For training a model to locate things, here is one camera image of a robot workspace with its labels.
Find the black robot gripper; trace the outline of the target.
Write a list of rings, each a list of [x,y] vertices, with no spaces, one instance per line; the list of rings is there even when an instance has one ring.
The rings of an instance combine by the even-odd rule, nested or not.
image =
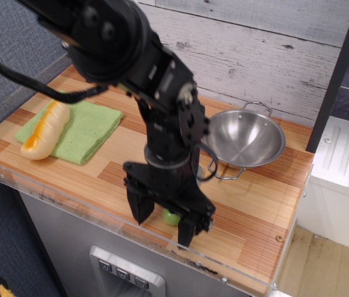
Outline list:
[[[146,221],[157,203],[181,217],[178,243],[187,248],[195,235],[210,231],[215,212],[214,205],[197,185],[198,162],[197,157],[187,156],[172,165],[129,161],[123,165],[127,200],[137,223]],[[210,175],[200,177],[200,182],[212,179],[216,172],[213,170]]]

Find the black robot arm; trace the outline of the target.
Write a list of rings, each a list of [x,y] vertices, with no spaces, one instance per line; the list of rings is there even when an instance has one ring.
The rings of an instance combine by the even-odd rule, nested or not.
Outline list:
[[[123,168],[133,217],[144,222],[159,204],[180,217],[178,243],[209,231],[215,206],[198,186],[199,155],[209,119],[192,72],[168,48],[134,1],[24,1],[62,39],[90,83],[136,99],[147,130],[145,163]]]

